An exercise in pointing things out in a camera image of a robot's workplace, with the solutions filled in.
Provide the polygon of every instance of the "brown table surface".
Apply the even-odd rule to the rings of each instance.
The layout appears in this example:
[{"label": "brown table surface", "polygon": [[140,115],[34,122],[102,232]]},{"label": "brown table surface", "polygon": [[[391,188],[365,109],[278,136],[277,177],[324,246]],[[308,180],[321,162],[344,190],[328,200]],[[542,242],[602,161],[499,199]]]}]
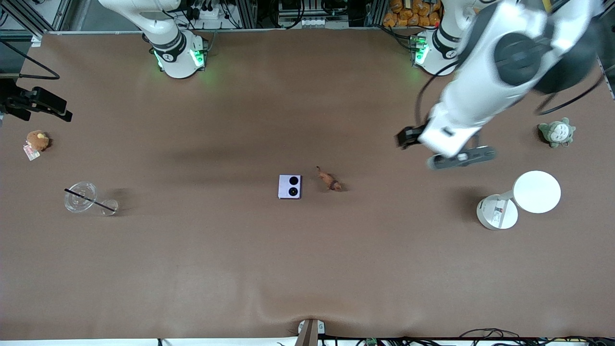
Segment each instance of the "brown table surface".
[{"label": "brown table surface", "polygon": [[[542,118],[528,95],[484,128],[496,160],[435,172],[426,148],[393,140],[427,75],[379,31],[222,33],[185,80],[158,72],[140,35],[45,36],[31,55],[61,79],[20,85],[74,118],[5,117],[0,339],[274,337],[309,317],[339,336],[615,334],[605,85]],[[536,125],[563,116],[574,143],[551,149]],[[36,129],[54,144],[29,162]],[[326,191],[316,165],[347,191]],[[560,204],[483,228],[480,198],[535,169]],[[279,174],[304,176],[301,200],[277,199]],[[63,189],[82,180],[121,212],[68,212]]]}]

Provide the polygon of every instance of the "cable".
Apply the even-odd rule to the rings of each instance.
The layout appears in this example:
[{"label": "cable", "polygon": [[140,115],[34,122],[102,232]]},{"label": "cable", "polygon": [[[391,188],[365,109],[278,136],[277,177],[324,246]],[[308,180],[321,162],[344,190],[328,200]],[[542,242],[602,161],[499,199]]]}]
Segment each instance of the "cable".
[{"label": "cable", "polygon": [[[416,96],[416,103],[415,103],[415,118],[416,118],[417,125],[421,123],[421,101],[423,100],[423,93],[425,92],[427,87],[431,84],[431,82],[433,82],[434,79],[440,73],[442,73],[442,72],[446,71],[447,69],[457,65],[458,63],[459,62],[452,62],[452,63],[448,64],[447,66],[443,67],[440,71],[436,72],[433,76],[431,76],[431,78],[429,78],[427,83],[425,83],[425,85],[423,85],[423,87],[421,88],[421,91],[419,91],[419,94]],[[469,332],[472,332],[472,331],[467,331],[464,334],[462,334],[462,336],[467,334],[467,333],[469,333]]]},{"label": "cable", "polygon": [[232,12],[229,8],[229,5],[226,3],[226,0],[220,1],[220,7],[222,8],[222,12],[224,12],[224,17],[228,16],[229,22],[235,27],[235,29],[241,29],[241,26],[235,21],[235,18],[232,16]]},{"label": "cable", "polygon": [[216,40],[216,35],[218,34],[218,30],[213,32],[213,36],[212,36],[212,41],[207,45],[207,52],[209,53],[209,51],[212,49],[213,47],[213,42]]},{"label": "cable", "polygon": [[11,46],[7,41],[3,40],[0,38],[0,43],[2,43],[3,45],[7,46],[8,48],[10,48],[12,51],[14,51],[15,53],[21,55],[22,57],[30,60],[31,62],[35,63],[36,65],[38,65],[39,67],[42,67],[43,69],[45,69],[45,71],[51,73],[53,76],[37,76],[35,74],[19,74],[19,78],[31,78],[31,79],[49,79],[49,80],[57,80],[60,79],[60,75],[57,74],[56,72],[54,72],[53,70],[51,70],[49,67],[39,63],[38,61],[34,60],[33,58],[29,57],[27,54],[24,54],[22,52],[20,52],[17,48]]},{"label": "cable", "polygon": [[2,14],[0,14],[0,26],[3,26],[6,23],[7,19],[9,19],[9,13],[2,10]]},{"label": "cable", "polygon": [[510,334],[510,335],[512,335],[512,336],[514,336],[514,337],[520,337],[520,336],[519,336],[519,334],[517,334],[517,333],[515,333],[515,332],[505,331],[505,330],[503,330],[503,329],[499,329],[499,328],[478,328],[478,329],[471,329],[471,330],[469,330],[469,331],[467,331],[467,332],[465,332],[465,333],[461,334],[459,337],[464,337],[464,336],[466,336],[466,335],[468,335],[468,334],[470,334],[470,333],[473,333],[473,332],[483,332],[483,331],[490,332],[487,336],[484,336],[484,337],[490,337],[491,335],[493,335],[493,333],[494,333],[494,332],[498,332],[498,333],[500,333],[500,337],[504,337],[504,333],[506,333],[506,334]]},{"label": "cable", "polygon": [[274,7],[273,7],[274,2],[277,2],[277,0],[271,0],[271,2],[269,2],[269,19],[270,19],[271,23],[273,24],[274,28],[279,29],[282,26],[280,26],[280,23],[278,23],[278,21],[273,16],[273,13],[274,13]]},{"label": "cable", "polygon": [[386,27],[384,27],[384,26],[382,26],[380,24],[371,24],[370,26],[374,26],[376,28],[379,28],[380,30],[384,31],[385,33],[387,33],[387,34],[389,34],[391,36],[395,36],[395,37],[398,37],[398,38],[405,38],[405,39],[410,38],[409,36],[404,36],[402,34],[398,34],[398,33],[393,32],[393,28],[391,28],[391,30],[388,30]]},{"label": "cable", "polygon": [[188,21],[187,28],[190,29],[190,26],[192,26],[192,30],[196,30],[195,27],[194,27],[194,24],[192,24],[192,21],[188,18],[188,15],[186,14],[188,12],[188,10],[186,10],[186,12],[184,12],[183,10],[180,10],[180,12],[181,12],[181,14],[184,15],[184,18]]},{"label": "cable", "polygon": [[297,26],[297,24],[299,24],[301,22],[301,19],[303,19],[303,14],[306,11],[305,2],[303,2],[303,0],[297,0],[297,8],[298,8],[297,9],[297,19],[295,20],[293,25],[291,25],[288,28],[286,28],[286,30],[294,28],[295,26]]},{"label": "cable", "polygon": [[404,47],[407,50],[412,50],[412,48],[410,48],[410,46],[406,46],[402,41],[400,41],[400,38],[393,34],[393,37],[395,38],[395,41],[397,41],[397,43],[399,43],[400,46]]},{"label": "cable", "polygon": [[345,15],[348,13],[348,6],[346,6],[345,9],[335,12],[335,10],[331,7],[331,9],[327,9],[327,7],[325,6],[327,0],[321,0],[320,2],[320,8],[325,11],[326,14],[328,15]]},{"label": "cable", "polygon": [[579,99],[583,98],[583,96],[589,94],[590,92],[592,92],[594,89],[596,89],[603,81],[605,80],[605,77],[600,75],[600,78],[596,81],[596,83],[594,83],[589,89],[587,89],[586,91],[584,91],[583,93],[581,93],[581,95],[578,95],[577,97],[566,101],[564,103],[562,103],[559,106],[553,107],[549,110],[543,111],[542,109],[555,97],[555,94],[550,95],[547,100],[545,100],[544,102],[542,102],[538,108],[536,108],[536,112],[538,112],[538,115],[547,115],[549,113],[553,113],[554,111],[557,110],[561,110],[562,108],[564,108],[565,106],[570,105],[571,103],[577,102]]}]

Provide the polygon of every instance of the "black straw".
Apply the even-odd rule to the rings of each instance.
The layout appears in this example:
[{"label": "black straw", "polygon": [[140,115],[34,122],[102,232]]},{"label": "black straw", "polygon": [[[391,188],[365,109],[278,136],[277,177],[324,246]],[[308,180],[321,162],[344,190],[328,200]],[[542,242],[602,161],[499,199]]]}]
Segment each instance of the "black straw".
[{"label": "black straw", "polygon": [[101,206],[101,207],[103,207],[103,208],[105,208],[105,209],[108,209],[108,210],[110,210],[110,211],[112,211],[112,212],[115,212],[115,209],[110,208],[110,207],[108,207],[108,206],[105,206],[104,204],[100,204],[100,203],[98,203],[98,202],[94,201],[93,199],[89,199],[88,197],[85,197],[84,195],[80,195],[79,193],[76,193],[75,191],[71,191],[71,190],[69,190],[69,189],[67,189],[67,188],[66,188],[66,189],[64,189],[64,191],[66,191],[66,192],[68,192],[68,193],[72,193],[73,195],[75,195],[75,196],[77,196],[77,197],[81,197],[81,198],[83,198],[83,199],[84,199],[84,200],[86,200],[86,201],[94,202],[94,204],[96,204],[97,206]]}]

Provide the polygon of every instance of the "white round lamp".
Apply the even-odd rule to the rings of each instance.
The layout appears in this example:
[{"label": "white round lamp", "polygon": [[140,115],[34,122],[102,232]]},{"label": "white round lamp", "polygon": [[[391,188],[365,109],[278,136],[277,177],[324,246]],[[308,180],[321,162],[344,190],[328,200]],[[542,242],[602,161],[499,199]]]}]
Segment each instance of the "white round lamp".
[{"label": "white round lamp", "polygon": [[517,223],[517,206],[525,211],[541,214],[555,208],[560,198],[560,184],[552,175],[531,171],[517,178],[511,191],[483,199],[476,208],[476,214],[486,228],[505,230]]}]

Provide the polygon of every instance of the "plush toy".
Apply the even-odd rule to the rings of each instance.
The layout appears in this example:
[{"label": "plush toy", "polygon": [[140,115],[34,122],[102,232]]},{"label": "plush toy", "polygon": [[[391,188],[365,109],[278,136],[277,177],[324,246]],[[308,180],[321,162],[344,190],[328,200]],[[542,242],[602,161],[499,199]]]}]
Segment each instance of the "plush toy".
[{"label": "plush toy", "polygon": [[41,130],[32,131],[26,137],[26,141],[32,149],[43,151],[49,146],[49,138],[45,135],[45,132]]},{"label": "plush toy", "polygon": [[538,129],[544,138],[549,141],[551,148],[557,148],[560,144],[567,147],[573,142],[573,132],[576,127],[570,126],[570,120],[563,118],[561,121],[554,121],[550,124],[539,124]]},{"label": "plush toy", "polygon": [[325,184],[327,184],[327,187],[329,188],[329,190],[333,190],[333,191],[342,190],[342,185],[339,183],[339,181],[335,180],[331,176],[331,174],[321,171],[319,166],[316,166],[316,169],[318,169],[318,177],[321,178],[322,181],[325,182]]}]

